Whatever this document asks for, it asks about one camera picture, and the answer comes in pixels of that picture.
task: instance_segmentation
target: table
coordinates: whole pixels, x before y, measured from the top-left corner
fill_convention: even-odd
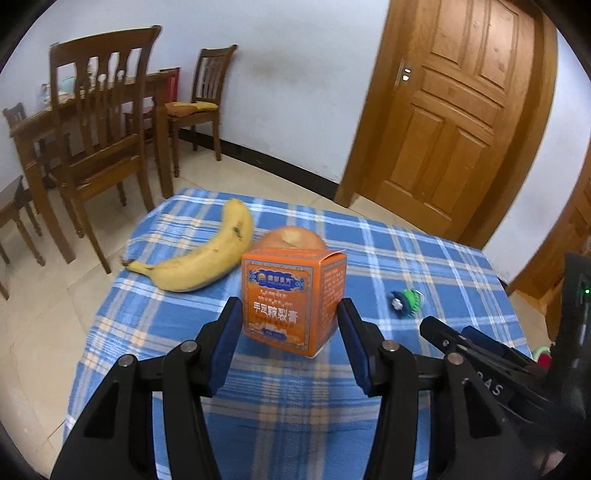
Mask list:
[[[341,213],[281,202],[185,189],[150,212],[128,242],[126,257],[142,262],[180,255],[210,239],[230,197],[242,199],[255,235],[284,225],[316,231],[348,255],[346,296],[364,320],[376,323],[415,353],[441,356],[418,333],[434,315],[461,329],[473,325],[529,354],[515,312],[484,255],[463,245]],[[387,293],[405,287],[425,295],[415,318],[399,320]],[[239,269],[202,290],[169,293],[149,278],[123,271],[98,310],[77,368],[64,435],[112,364],[124,353],[140,360],[167,353],[217,319],[226,299],[241,295]],[[415,478],[428,457],[428,397],[420,398]],[[340,333],[315,359],[241,336],[226,384],[203,408],[222,478],[337,479],[363,477],[379,400],[357,387]],[[158,474],[170,478],[162,398],[154,398]]]
[[[146,75],[145,95],[154,98],[155,118],[156,118],[156,145],[155,153],[158,166],[158,175],[162,196],[169,198],[173,195],[173,178],[170,173],[170,154],[168,151],[168,114],[166,112],[165,102],[167,96],[167,78],[174,72],[158,72]],[[131,101],[131,89],[126,91]],[[76,105],[71,98],[65,97],[64,102],[60,103],[60,108],[64,110],[65,118],[74,118],[76,116]],[[53,241],[56,243],[64,260],[67,263],[72,262],[76,256],[68,244],[60,224],[57,221],[56,214],[51,208],[51,203],[47,197],[47,192],[43,186],[41,178],[40,165],[37,162],[34,143],[40,138],[46,137],[53,131],[53,122],[51,120],[51,111],[46,109],[29,116],[11,129],[11,137],[17,147],[19,159],[29,190],[37,210],[45,220],[47,229]]]

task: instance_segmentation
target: door handle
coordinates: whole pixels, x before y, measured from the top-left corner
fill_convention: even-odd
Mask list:
[[[410,80],[411,69],[407,65],[406,59],[400,60],[398,65],[398,72],[396,74],[396,81],[394,82],[394,89],[398,87],[400,82],[407,82]]]

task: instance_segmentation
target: green toy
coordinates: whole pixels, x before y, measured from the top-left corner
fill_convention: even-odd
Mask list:
[[[417,313],[423,306],[425,295],[418,290],[405,288],[403,291],[393,291],[392,308],[401,317],[410,317]]]

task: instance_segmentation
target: onion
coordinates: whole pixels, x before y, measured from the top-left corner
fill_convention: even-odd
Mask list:
[[[284,226],[263,235],[254,245],[258,248],[307,248],[325,250],[324,241],[314,232],[300,226]]]

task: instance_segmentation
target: box flap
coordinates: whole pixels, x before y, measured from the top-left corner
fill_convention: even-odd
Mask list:
[[[264,255],[266,257],[305,258],[307,260],[324,260],[332,255],[342,253],[343,250],[318,250],[306,248],[259,248],[247,252],[248,254]]]

